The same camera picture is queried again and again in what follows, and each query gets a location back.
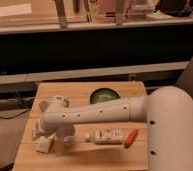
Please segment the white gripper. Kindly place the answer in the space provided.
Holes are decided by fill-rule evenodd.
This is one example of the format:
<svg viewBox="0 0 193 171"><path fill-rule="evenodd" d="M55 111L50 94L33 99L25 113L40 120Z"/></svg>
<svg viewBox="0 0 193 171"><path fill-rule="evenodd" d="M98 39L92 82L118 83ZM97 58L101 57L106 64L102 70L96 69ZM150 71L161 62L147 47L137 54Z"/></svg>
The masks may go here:
<svg viewBox="0 0 193 171"><path fill-rule="evenodd" d="M50 142L53 142L56 137L56 135L53 134L54 132L55 132L54 127L48 126L41 119L38 119L34 127L34 133L32 134L32 140L36 140L40 136L49 136L50 135L48 139Z"/></svg>

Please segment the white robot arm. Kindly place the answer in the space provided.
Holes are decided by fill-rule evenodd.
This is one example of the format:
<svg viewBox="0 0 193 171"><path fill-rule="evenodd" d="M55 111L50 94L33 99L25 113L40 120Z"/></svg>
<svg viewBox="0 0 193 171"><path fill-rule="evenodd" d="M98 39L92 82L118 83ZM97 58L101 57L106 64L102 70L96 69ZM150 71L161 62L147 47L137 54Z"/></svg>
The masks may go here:
<svg viewBox="0 0 193 171"><path fill-rule="evenodd" d="M76 124L145 122L149 171L193 171L193 99L184 90L167 86L148 96L126 97L70 108L55 96L36 122L34 133L57 133L66 139Z"/></svg>

